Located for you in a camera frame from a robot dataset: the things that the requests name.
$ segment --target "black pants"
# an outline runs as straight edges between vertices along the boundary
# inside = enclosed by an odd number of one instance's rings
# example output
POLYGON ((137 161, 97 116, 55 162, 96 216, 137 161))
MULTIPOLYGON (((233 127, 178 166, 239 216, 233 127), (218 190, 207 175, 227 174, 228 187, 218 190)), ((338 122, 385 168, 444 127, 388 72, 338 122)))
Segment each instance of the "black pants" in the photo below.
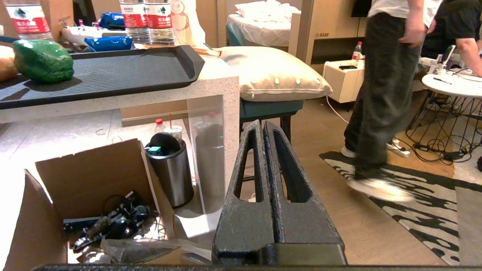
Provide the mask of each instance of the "black pants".
POLYGON ((387 162, 386 144, 409 118, 420 48, 400 43, 404 32, 405 19, 380 13, 368 20, 364 81, 345 131, 345 146, 357 153, 357 174, 387 162))

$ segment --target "rug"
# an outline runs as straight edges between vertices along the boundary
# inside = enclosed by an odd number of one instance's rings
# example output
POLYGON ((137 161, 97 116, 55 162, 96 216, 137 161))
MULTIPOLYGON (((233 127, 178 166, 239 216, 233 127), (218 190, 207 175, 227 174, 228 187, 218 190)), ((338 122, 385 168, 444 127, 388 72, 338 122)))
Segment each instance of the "rug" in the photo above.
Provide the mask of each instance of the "rug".
MULTIPOLYGON (((346 179, 353 179, 353 159, 339 152, 320 157, 346 179)), ((481 265, 482 186, 394 165, 384 169, 394 183, 416 196, 410 203, 391 203, 370 197, 438 257, 452 266, 481 265)))

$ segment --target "man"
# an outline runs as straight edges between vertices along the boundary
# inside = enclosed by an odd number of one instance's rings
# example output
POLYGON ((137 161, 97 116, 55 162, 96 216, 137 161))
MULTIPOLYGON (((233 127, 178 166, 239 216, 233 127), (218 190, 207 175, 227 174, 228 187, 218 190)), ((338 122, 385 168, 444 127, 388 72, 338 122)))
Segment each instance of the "man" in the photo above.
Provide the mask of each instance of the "man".
POLYGON ((363 51, 365 77, 345 131, 342 153, 356 156, 353 189, 394 202, 413 200, 381 167, 387 142, 403 128, 410 85, 425 34, 442 0, 373 0, 363 51))
POLYGON ((481 11, 480 6, 468 6, 456 12, 445 11, 445 6, 457 0, 445 0, 435 16, 436 27, 428 34, 423 48, 422 57, 437 58, 447 47, 455 45, 460 57, 475 74, 482 77, 482 60, 479 50, 481 11))

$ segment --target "teal chair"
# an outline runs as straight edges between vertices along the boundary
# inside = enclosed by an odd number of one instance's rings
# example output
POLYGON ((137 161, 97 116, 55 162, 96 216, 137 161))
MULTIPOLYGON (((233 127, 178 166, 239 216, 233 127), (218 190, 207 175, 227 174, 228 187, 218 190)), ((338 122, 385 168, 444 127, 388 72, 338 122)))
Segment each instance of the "teal chair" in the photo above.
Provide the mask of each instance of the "teal chair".
MULTIPOLYGON (((230 46, 248 46, 239 26, 232 22, 226 25, 230 46)), ((303 108, 304 101, 251 102, 240 100, 240 131, 245 122, 280 118, 280 127, 291 142, 291 116, 303 108)))

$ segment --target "white bag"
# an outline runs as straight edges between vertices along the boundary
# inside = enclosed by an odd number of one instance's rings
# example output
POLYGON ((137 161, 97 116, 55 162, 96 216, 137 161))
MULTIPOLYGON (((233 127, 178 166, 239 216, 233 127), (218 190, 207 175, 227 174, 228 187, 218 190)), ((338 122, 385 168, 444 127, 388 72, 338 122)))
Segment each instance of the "white bag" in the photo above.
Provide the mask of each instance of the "white bag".
POLYGON ((199 24, 196 0, 172 0, 171 12, 175 44, 203 47, 206 33, 199 24))

